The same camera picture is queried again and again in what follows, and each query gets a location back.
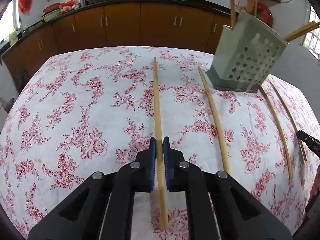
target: person's hand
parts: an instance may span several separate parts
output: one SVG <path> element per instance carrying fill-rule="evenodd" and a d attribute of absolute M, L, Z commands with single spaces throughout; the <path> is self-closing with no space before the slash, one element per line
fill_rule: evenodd
<path fill-rule="evenodd" d="M 318 166 L 317 175 L 315 177 L 315 181 L 313 182 L 313 186 L 310 192 L 310 199 L 313 196 L 317 195 L 319 188 L 320 188 L 320 165 Z"/>

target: tablecloth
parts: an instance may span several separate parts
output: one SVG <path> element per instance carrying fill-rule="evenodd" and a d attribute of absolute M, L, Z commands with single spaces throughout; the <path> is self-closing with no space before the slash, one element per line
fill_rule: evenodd
<path fill-rule="evenodd" d="M 203 171 L 222 170 L 216 126 L 197 70 L 213 55 L 162 47 L 109 47 L 51 57 L 14 104 L 0 136 L 0 203 L 16 228 L 30 229 L 95 171 L 112 173 L 135 160 L 154 136 L 153 57 L 157 59 L 163 136 Z M 271 98 L 288 144 L 283 143 L 261 93 L 209 86 L 227 142 L 231 175 L 294 233 L 319 164 L 304 145 L 300 160 L 293 126 L 320 137 L 319 123 L 296 87 L 269 75 Z M 159 229 L 155 193 L 136 193 L 132 239 L 187 240 L 184 193 L 168 194 L 169 230 Z"/>

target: black countertop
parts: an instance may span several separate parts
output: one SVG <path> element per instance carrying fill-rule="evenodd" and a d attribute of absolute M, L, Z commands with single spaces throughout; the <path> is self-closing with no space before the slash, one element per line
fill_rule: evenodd
<path fill-rule="evenodd" d="M 10 48 L 0 49 L 0 55 L 5 56 L 5 54 L 8 51 L 10 51 L 15 46 L 17 46 L 19 43 L 21 43 L 22 41 L 27 39 L 30 35 L 37 32 L 39 29 L 53 23 L 54 21 L 62 19 L 63 17 L 69 16 L 71 14 L 75 14 L 77 12 L 81 12 L 81 11 L 84 11 L 87 9 L 91 9 L 91 8 L 96 8 L 96 7 L 101 7 L 101 6 L 105 6 L 105 5 L 111 5 L 111 4 L 118 4 L 118 3 L 129 3 L 129 2 L 154 2 L 154 3 L 178 4 L 178 5 L 184 5 L 184 6 L 188 6 L 188 7 L 193 7 L 193 8 L 205 10 L 205 11 L 212 12 L 212 13 L 218 13 L 221 15 L 230 16 L 230 9 L 229 8 L 226 8 L 224 6 L 221 6 L 219 4 L 209 2 L 206 0 L 203 0 L 203 1 L 194 1 L 194 0 L 108 0 L 108 1 L 104 1 L 104 2 L 90 4 L 90 5 L 81 7 L 79 9 L 69 11 L 67 13 L 61 14 L 60 16 L 56 17 L 55 19 L 53 19 L 47 23 L 43 23 L 41 26 L 35 28 L 32 31 L 29 31 L 26 35 L 22 36 L 22 38 L 20 38 Z"/>

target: plastic bag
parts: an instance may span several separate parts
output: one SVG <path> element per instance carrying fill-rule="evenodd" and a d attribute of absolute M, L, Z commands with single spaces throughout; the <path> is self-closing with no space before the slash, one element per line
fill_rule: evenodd
<path fill-rule="evenodd" d="M 18 5 L 21 12 L 27 14 L 31 9 L 32 0 L 19 0 Z"/>

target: perforated holder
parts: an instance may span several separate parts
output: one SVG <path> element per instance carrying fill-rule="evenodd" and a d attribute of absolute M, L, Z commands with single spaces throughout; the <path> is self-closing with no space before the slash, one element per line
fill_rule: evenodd
<path fill-rule="evenodd" d="M 256 93 L 287 44 L 262 21 L 241 12 L 234 30 L 223 26 L 207 75 L 215 89 Z"/>

